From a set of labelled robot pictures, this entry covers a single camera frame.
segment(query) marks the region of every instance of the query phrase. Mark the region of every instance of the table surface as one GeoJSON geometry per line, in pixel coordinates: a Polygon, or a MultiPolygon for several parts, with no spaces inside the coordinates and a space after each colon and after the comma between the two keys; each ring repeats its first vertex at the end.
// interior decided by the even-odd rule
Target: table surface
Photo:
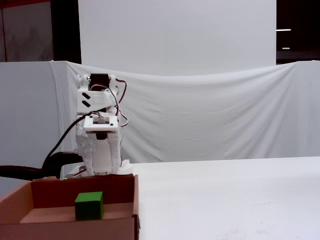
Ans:
{"type": "Polygon", "coordinates": [[[133,168],[141,240],[320,239],[320,157],[133,168]]]}

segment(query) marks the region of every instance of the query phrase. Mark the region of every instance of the green cube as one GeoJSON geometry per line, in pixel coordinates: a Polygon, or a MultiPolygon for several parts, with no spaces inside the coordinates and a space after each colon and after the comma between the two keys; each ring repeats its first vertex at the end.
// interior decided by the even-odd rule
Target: green cube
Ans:
{"type": "Polygon", "coordinates": [[[104,217],[104,195],[102,191],[79,193],[75,200],[75,219],[97,220],[104,217]]]}

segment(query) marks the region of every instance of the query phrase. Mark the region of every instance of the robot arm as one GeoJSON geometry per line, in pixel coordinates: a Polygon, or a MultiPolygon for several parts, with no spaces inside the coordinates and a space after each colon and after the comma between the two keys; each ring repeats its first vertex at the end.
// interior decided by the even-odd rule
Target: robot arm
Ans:
{"type": "Polygon", "coordinates": [[[76,126],[77,151],[86,169],[82,177],[132,173],[132,166],[120,155],[122,133],[116,96],[114,75],[91,74],[79,79],[77,117],[86,115],[76,126]]]}

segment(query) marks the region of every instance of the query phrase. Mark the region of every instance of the white curtain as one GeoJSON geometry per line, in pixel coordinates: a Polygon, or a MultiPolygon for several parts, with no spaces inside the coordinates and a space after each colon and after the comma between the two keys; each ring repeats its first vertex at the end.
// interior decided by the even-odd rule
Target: white curtain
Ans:
{"type": "MultiPolygon", "coordinates": [[[[129,124],[121,153],[133,163],[320,155],[318,61],[197,76],[50,65],[62,83],[60,132],[75,120],[78,74],[115,74],[127,82],[120,107],[129,124]]],[[[66,141],[70,149],[64,150],[72,151],[74,132],[66,141]]]]}

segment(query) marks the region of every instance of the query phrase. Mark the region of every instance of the cardboard box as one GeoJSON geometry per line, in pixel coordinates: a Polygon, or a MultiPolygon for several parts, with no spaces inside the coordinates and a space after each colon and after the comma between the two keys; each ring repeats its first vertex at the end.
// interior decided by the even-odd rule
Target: cardboard box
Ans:
{"type": "Polygon", "coordinates": [[[138,240],[138,186],[132,174],[29,181],[0,199],[0,240],[138,240]],[[75,220],[86,192],[103,192],[103,220],[75,220]]]}

